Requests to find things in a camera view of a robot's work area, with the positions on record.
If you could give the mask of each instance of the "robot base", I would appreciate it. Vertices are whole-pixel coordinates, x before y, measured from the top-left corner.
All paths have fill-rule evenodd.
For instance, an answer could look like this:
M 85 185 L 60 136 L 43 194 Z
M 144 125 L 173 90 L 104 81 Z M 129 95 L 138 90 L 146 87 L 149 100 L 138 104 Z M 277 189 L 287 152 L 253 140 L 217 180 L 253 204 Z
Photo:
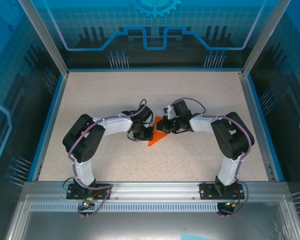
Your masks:
M 66 199 L 69 200 L 85 200 L 89 197 L 93 197 L 94 200 L 103 200 L 105 199 L 105 196 L 107 195 L 108 189 L 102 189 L 102 190 L 89 190 L 87 188 L 84 188 L 80 186 L 75 180 L 74 183 L 69 184 Z M 93 188 L 99 188 L 104 187 L 109 184 L 96 184 L 93 182 L 89 187 Z
M 239 196 L 235 193 L 235 190 L 240 192 Z M 215 183 L 203 182 L 199 185 L 200 199 L 201 200 L 240 200 L 245 199 L 242 184 L 237 182 L 232 183 L 229 186 L 224 186 L 215 177 Z

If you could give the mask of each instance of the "gear logo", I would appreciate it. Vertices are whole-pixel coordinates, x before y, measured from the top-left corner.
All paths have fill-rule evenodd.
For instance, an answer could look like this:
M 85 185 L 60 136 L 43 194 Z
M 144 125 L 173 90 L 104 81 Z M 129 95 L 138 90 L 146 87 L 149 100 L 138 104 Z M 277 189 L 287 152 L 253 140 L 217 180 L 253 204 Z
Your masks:
M 0 0 L 0 14 L 10 26 L 14 26 L 20 16 L 18 0 Z
M 181 0 L 131 0 L 131 3 L 134 10 L 138 10 L 140 14 L 156 18 L 170 14 L 171 10 L 176 10 L 177 4 L 181 4 Z

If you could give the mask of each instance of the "speckled white tabletop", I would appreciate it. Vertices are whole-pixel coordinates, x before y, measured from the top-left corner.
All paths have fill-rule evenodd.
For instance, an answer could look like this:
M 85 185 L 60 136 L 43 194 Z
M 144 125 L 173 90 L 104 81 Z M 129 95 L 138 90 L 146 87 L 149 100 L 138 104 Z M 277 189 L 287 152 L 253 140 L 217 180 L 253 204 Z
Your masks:
M 73 176 L 62 140 L 78 117 L 113 116 L 136 110 L 146 98 L 155 116 L 181 97 L 201 101 L 206 114 L 237 112 L 255 135 L 238 73 L 236 72 L 71 72 L 57 114 L 40 181 L 64 181 Z M 188 102 L 192 113 L 202 111 Z M 214 181 L 223 154 L 212 133 L 170 134 L 155 145 L 133 142 L 126 133 L 104 137 L 92 158 L 97 181 Z M 239 172 L 242 181 L 267 181 L 258 142 Z

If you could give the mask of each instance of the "orange triangular block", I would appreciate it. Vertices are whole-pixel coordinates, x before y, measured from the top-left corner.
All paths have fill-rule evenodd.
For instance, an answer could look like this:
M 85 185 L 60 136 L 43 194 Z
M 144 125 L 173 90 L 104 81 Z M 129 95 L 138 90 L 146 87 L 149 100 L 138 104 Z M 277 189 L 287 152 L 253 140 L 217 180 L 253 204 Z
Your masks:
M 162 119 L 164 119 L 163 116 L 155 117 L 154 123 L 153 123 L 153 138 L 151 141 L 149 141 L 148 147 L 152 146 L 153 144 L 155 144 L 156 142 L 158 142 L 159 140 L 163 139 L 165 136 L 168 135 L 168 133 L 157 130 L 157 122 L 159 122 Z

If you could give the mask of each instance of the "glass panel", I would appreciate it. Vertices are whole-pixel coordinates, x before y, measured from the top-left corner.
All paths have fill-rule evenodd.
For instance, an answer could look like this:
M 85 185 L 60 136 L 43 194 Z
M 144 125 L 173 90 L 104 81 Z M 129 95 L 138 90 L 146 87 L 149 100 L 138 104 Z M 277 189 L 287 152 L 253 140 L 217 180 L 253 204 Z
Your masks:
M 287 181 L 300 182 L 300 0 L 292 0 L 251 71 Z
M 29 173 L 59 77 L 18 1 L 0 1 L 0 239 Z
M 277 0 L 34 0 L 69 68 L 242 68 Z

